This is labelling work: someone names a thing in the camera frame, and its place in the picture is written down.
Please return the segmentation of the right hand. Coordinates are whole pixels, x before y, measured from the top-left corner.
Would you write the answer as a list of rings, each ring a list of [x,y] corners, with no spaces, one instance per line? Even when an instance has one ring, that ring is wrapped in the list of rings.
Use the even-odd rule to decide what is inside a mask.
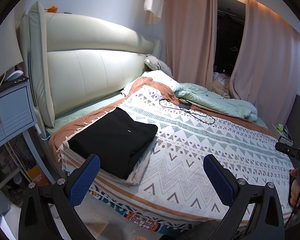
[[[295,205],[299,206],[300,205],[300,197],[299,197],[300,185],[297,180],[298,169],[292,169],[290,171],[290,175],[292,176],[292,178],[294,178],[292,185],[290,187],[290,190],[291,190],[290,204],[292,206],[295,206]]]

